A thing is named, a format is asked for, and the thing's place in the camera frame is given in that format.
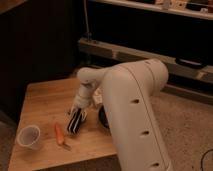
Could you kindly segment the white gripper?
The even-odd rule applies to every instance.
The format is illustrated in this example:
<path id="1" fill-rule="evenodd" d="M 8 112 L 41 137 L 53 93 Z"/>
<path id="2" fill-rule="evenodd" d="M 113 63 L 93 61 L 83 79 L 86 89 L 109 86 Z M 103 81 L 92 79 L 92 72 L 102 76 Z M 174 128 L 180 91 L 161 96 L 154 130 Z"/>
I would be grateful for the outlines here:
<path id="1" fill-rule="evenodd" d="M 69 111 L 70 117 L 72 117 L 77 112 L 77 108 L 85 109 L 91 104 L 93 93 L 94 89 L 91 87 L 81 86 L 79 88 L 78 92 L 74 97 L 73 107 Z M 87 114 L 87 110 L 83 110 L 81 121 L 86 120 Z"/>

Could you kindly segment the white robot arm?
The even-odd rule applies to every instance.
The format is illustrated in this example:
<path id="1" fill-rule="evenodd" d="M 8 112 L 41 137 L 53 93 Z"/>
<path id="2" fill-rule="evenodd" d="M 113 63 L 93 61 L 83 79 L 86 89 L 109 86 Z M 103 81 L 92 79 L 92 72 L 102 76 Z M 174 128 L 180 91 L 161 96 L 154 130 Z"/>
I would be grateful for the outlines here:
<path id="1" fill-rule="evenodd" d="M 150 96 L 163 89 L 168 70 L 158 59 L 112 67 L 84 67 L 77 73 L 79 90 L 73 108 L 86 109 L 96 89 L 103 106 L 122 171 L 173 171 Z"/>

